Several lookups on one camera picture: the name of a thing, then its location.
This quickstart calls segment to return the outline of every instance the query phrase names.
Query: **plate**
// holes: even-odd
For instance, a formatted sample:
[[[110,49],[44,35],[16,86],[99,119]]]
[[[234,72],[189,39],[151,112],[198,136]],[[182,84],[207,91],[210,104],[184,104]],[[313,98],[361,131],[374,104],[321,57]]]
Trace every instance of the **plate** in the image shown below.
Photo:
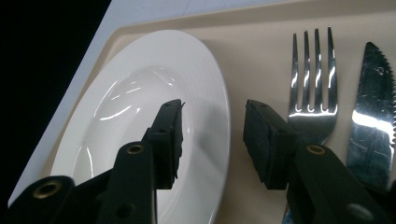
[[[158,190],[159,223],[210,223],[224,189],[231,124],[219,66],[200,40],[162,30],[136,39],[98,74],[81,98],[51,175],[80,184],[111,169],[124,144],[140,141],[160,106],[180,99],[184,141],[178,179]]]

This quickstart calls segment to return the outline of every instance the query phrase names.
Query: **metal fork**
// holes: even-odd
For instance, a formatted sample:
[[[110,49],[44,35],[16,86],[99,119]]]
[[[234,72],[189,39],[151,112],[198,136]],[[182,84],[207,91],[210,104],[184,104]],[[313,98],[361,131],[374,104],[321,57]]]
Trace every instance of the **metal fork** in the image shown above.
[[[298,52],[297,37],[293,35],[293,53],[292,53],[292,81],[290,89],[290,107],[288,123],[299,134],[300,141],[303,144],[323,144],[332,132],[337,118],[337,79],[335,70],[334,47],[332,43],[332,28],[328,28],[328,65],[329,74],[327,76],[328,85],[324,86],[321,69],[321,55],[318,29],[315,30],[315,70],[316,76],[310,76],[311,60],[309,57],[308,32],[304,32],[304,85],[303,96],[299,101],[299,69],[298,69]],[[315,101],[310,101],[310,79],[315,79]],[[328,93],[327,104],[322,90]]]

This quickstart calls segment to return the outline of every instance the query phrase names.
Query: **black background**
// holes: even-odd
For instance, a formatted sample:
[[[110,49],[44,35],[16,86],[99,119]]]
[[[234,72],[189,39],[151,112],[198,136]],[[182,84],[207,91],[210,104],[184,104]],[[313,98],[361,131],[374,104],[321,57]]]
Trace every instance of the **black background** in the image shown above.
[[[110,0],[0,2],[1,219]]]

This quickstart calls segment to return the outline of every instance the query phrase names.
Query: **beige tray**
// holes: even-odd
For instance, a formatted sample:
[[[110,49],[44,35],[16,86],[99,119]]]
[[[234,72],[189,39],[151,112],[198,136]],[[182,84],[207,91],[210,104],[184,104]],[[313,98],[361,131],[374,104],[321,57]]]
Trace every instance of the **beige tray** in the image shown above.
[[[344,161],[364,45],[374,42],[395,68],[395,22],[395,1],[331,0],[289,1],[121,27],[108,39],[84,90],[121,49],[142,35],[173,29],[202,40],[219,63],[232,110],[230,170],[215,223],[280,223],[286,192],[265,189],[242,141],[246,100],[267,103],[286,119],[292,34],[297,34],[301,48],[303,32],[307,30],[313,40],[314,29],[319,28],[325,54],[327,27],[331,26],[337,60],[339,117],[326,145]],[[49,174],[51,163],[48,160],[43,176]]]

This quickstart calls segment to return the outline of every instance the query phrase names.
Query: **knife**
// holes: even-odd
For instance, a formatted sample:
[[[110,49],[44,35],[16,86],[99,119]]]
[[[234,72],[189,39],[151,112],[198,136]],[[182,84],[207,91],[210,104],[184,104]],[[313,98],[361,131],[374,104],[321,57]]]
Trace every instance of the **knife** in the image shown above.
[[[394,80],[385,56],[365,46],[346,167],[366,187],[387,191],[393,160]]]

